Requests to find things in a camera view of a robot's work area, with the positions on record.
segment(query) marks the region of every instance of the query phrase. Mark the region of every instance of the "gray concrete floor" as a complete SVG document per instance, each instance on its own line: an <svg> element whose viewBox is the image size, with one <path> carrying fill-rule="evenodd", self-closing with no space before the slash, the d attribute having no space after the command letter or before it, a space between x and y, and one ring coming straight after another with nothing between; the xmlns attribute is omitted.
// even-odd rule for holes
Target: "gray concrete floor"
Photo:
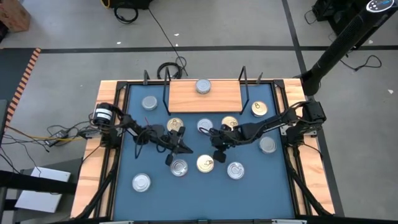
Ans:
<svg viewBox="0 0 398 224"><path fill-rule="evenodd" d="M303 19L315 0L288 2L300 45L329 45L330 26L325 22L308 25ZM0 47L169 46L147 11L140 11L138 20L125 26L98 0L25 0L24 6L32 14L30 30L8 35ZM292 46L281 0L155 0L150 6L173 44L179 46ZM398 44L397 37L395 15L371 40L373 45L394 45ZM321 54L303 52L307 68ZM382 68L354 73L339 63L323 79L315 97L328 117L324 125L326 141L345 215L398 220L398 166L394 160L398 157L394 144L398 51L357 51L344 61L361 65L371 54L382 60ZM189 78L233 78L243 65L251 78L261 72L264 78L300 73L294 51L180 55L188 61ZM173 52L41 54L11 125L34 135L47 135L45 129L52 124L71 126L92 112L101 80L141 78L144 69L154 78L160 64L174 60ZM21 146L3 148L18 169L33 167ZM28 150L37 165L44 166L82 157L84 148L85 142L73 142L52 147L50 153L35 144L29 144ZM9 167L2 162L0 169Z"/></svg>

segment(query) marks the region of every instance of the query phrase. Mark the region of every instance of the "tin can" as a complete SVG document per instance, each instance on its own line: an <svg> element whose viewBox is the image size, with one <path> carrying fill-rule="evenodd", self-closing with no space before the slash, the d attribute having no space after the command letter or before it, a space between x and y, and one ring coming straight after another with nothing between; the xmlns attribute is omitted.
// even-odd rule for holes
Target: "tin can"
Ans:
<svg viewBox="0 0 398 224"><path fill-rule="evenodd" d="M267 105L262 101L255 101L251 105L251 113L257 118L264 116L267 113L267 111L268 111Z"/></svg>
<svg viewBox="0 0 398 224"><path fill-rule="evenodd" d="M184 123L180 118L172 118L167 122L167 130L176 130L179 131L180 127L183 127Z"/></svg>
<svg viewBox="0 0 398 224"><path fill-rule="evenodd" d="M211 89L211 83L207 79L200 79L196 82L195 88L198 93L200 94L206 94L210 92Z"/></svg>
<svg viewBox="0 0 398 224"><path fill-rule="evenodd" d="M145 192L150 186L150 178L146 174L137 174L132 179L132 187L137 192Z"/></svg>
<svg viewBox="0 0 398 224"><path fill-rule="evenodd" d="M238 125L238 120L232 116L226 116L221 120L221 124L228 125L231 129L234 129Z"/></svg>
<svg viewBox="0 0 398 224"><path fill-rule="evenodd" d="M182 177L188 172L188 164L183 159L177 159L170 165L172 174L176 177Z"/></svg>
<svg viewBox="0 0 398 224"><path fill-rule="evenodd" d="M213 128L213 123L207 118L202 118L201 120L198 121L197 128L200 133L208 133L210 128Z"/></svg>
<svg viewBox="0 0 398 224"><path fill-rule="evenodd" d="M142 99L142 107L147 110L147 111L152 111L156 109L157 107L157 100L156 97L154 96L147 96L144 99Z"/></svg>
<svg viewBox="0 0 398 224"><path fill-rule="evenodd" d="M214 160L209 155L201 155L197 160L197 167L200 172L210 172L214 168Z"/></svg>
<svg viewBox="0 0 398 224"><path fill-rule="evenodd" d="M244 175L244 167L240 162L232 162L228 165L227 173L230 178L239 180Z"/></svg>
<svg viewBox="0 0 398 224"><path fill-rule="evenodd" d="M263 153L273 153L276 151L276 143L270 137L263 137L259 141L259 147Z"/></svg>

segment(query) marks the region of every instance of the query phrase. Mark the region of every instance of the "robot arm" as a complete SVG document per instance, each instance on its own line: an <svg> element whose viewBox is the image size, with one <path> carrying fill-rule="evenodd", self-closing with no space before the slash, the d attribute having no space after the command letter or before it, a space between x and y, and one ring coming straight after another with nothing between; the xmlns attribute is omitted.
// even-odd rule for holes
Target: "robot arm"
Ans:
<svg viewBox="0 0 398 224"><path fill-rule="evenodd" d="M298 107L303 109L302 118L296 115L295 110ZM209 131L211 145L217 149L213 158L219 162L225 162L225 150L230 147L250 144L264 133L284 125L295 124L286 131L287 144L297 144L297 141L302 141L304 133L319 128L325 120L326 116L319 102L303 101L292 105L281 114L258 123L241 124L233 129L225 124L221 125L220 130L211 128Z"/></svg>
<svg viewBox="0 0 398 224"><path fill-rule="evenodd" d="M115 113L120 123L111 125L111 118ZM153 142L164 149L170 150L170 154L166 158L166 165L171 165L173 154L193 153L183 142L185 128L181 127L179 131L171 130L166 134L162 125L140 126L131 118L131 115L123 113L117 106L109 103L100 103L97 105L94 115L93 124L97 126L102 133L107 133L110 129L121 128L126 130L133 137L134 142L138 145Z"/></svg>

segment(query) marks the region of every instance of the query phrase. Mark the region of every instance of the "table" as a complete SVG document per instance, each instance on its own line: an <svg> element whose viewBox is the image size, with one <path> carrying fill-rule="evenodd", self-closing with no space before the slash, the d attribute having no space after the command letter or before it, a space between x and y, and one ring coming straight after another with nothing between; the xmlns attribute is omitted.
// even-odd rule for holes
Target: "table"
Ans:
<svg viewBox="0 0 398 224"><path fill-rule="evenodd" d="M96 103L114 103L115 94L117 89L120 89L121 82L143 82L143 80L111 80L111 81L102 81L99 87L98 97ZM176 80L180 82L186 82L187 80ZM292 105L298 101L305 100L303 90L301 87L301 82L299 79L284 79L279 80L284 84L285 93L287 97L287 101L289 105ZM118 106L120 108L123 107L124 101L124 89L120 90L120 96L118 97ZM282 92L281 89L276 89L276 95L279 107L281 111L284 109L283 101L282 101ZM99 139L90 139L86 145L85 156L87 156L93 149L95 149L99 144ZM309 146L318 148L317 139L311 138L310 136L305 136L305 143ZM300 160L302 163L303 175L305 177L305 183L307 187L310 189L312 194L317 198L317 200L323 205L323 207L331 213L334 213L335 208L333 206L333 202L331 199L331 193L328 186L328 182L326 180L325 169L323 167L322 160L318 152L313 149L310 149L307 146L300 146ZM297 164L296 160L293 157L292 150L289 150L289 156L291 161L295 167ZM109 170L111 164L113 163L114 151L106 152L104 148L99 148L94 154L92 154L82 165L80 171L80 177L78 181L78 187L76 189L75 200L73 203L71 217L77 216L84 207L91 200L92 196L98 189L98 184L100 182L101 170L104 164L104 161L108 157L108 167ZM105 216L107 214L107 204L109 202L109 188L104 193L101 208L99 210L99 216ZM305 201L303 199L303 195L295 184L294 192L297 195L297 204L299 209L299 214L307 214L305 209ZM113 209L108 208L108 213L114 215Z"/></svg>

